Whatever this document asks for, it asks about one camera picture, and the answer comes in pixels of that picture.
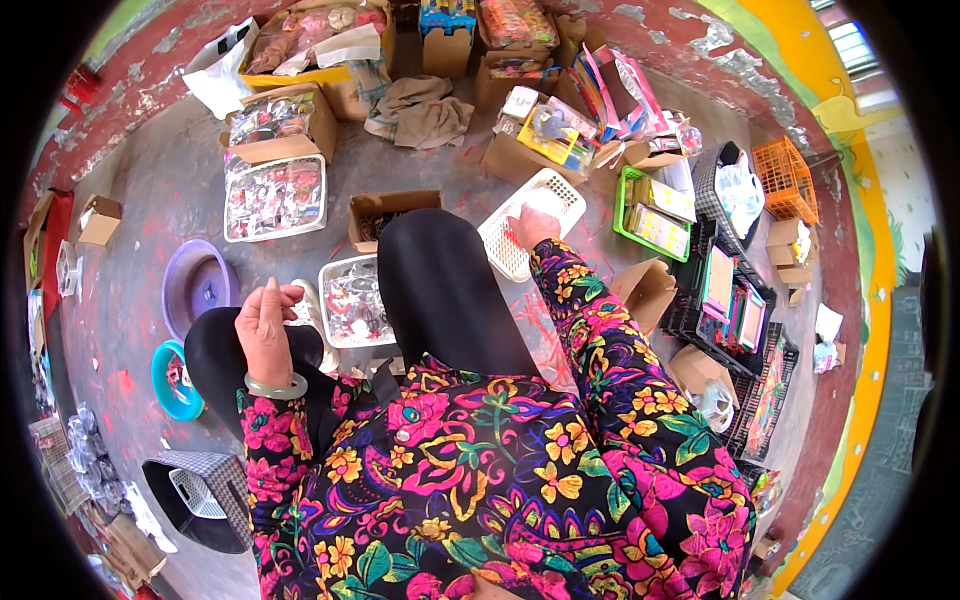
black leggings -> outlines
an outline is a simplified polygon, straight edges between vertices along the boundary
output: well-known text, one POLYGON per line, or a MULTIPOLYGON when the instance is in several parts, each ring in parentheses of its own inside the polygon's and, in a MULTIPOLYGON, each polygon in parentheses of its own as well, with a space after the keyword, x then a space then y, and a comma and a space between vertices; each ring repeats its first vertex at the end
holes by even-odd
MULTIPOLYGON (((503 301, 483 241, 467 221, 436 208, 394 219, 380 236, 380 296, 409 368, 429 352, 450 367, 481 374, 540 375, 503 301)), ((236 391, 246 389, 247 358, 233 320, 239 308, 201 315, 183 344, 197 392, 243 440, 236 391)), ((322 456, 336 427, 334 380, 317 370, 323 338, 311 326, 285 326, 294 371, 307 380, 307 424, 322 456)))

floral jacket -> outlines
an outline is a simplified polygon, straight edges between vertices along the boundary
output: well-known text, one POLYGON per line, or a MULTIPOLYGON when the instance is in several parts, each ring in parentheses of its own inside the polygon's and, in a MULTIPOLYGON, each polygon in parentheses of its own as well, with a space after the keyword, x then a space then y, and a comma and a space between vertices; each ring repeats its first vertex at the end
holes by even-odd
POLYGON ((385 406, 342 378, 314 456, 302 400, 240 395, 264 598, 736 596, 756 514, 726 449, 570 247, 532 269, 579 398, 425 356, 385 406))

purple plastic basin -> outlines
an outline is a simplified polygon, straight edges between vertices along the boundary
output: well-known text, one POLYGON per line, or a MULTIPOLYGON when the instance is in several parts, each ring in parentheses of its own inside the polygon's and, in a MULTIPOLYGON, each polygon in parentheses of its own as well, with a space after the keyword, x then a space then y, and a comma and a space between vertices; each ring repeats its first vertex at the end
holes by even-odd
POLYGON ((204 312, 239 305, 240 283, 213 244, 187 240, 167 263, 160 301, 167 329, 182 344, 190 326, 204 312))

woman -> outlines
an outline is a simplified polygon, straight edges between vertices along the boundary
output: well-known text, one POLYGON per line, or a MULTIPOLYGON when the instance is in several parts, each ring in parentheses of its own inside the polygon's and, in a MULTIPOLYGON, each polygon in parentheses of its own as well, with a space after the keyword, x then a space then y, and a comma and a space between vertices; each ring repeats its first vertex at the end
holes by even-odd
POLYGON ((738 593, 756 515, 727 451, 556 219, 511 227, 579 398, 540 378, 482 241, 440 210, 380 240, 395 394, 317 372, 317 332, 282 326, 303 290, 273 278, 191 329, 198 391, 240 413, 264 598, 738 593))

white sneaker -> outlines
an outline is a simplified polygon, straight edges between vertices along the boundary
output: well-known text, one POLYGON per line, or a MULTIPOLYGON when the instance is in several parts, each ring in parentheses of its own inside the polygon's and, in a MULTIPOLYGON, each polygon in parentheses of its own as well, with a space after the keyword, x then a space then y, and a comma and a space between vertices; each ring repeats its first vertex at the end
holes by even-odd
POLYGON ((333 373, 340 366, 340 351, 330 345, 324 334, 324 317, 320 312, 320 296, 317 294, 317 288, 306 279, 294 279, 290 282, 292 285, 298 285, 303 288, 303 300, 294 305, 294 312, 297 313, 296 321, 288 321, 289 325, 313 325, 313 328, 324 338, 324 361, 320 365, 320 371, 333 373))

